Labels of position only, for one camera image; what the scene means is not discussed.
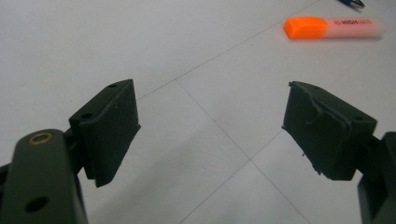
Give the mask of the orange highlighter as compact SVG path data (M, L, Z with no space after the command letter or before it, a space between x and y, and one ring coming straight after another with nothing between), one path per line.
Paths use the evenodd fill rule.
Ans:
M293 17L285 20L283 28L290 39L380 37L388 30L384 22L369 17Z

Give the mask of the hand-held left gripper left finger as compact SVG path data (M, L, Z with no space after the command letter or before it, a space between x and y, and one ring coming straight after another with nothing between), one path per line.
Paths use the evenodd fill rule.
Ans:
M126 79L106 86L69 123L86 152L88 162L83 167L87 177L97 188L110 183L140 129L134 81Z

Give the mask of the blue pen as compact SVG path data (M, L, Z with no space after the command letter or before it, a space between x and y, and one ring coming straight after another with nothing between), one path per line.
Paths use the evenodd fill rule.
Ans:
M341 3L345 4L346 6L354 7L354 8L359 8L363 9L365 8L365 5L361 0L339 0Z

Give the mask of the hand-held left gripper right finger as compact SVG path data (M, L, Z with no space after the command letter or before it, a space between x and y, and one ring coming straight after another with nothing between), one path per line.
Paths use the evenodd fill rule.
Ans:
M312 84L292 81L282 128L314 170L331 180L350 180L358 151L373 136L377 121Z

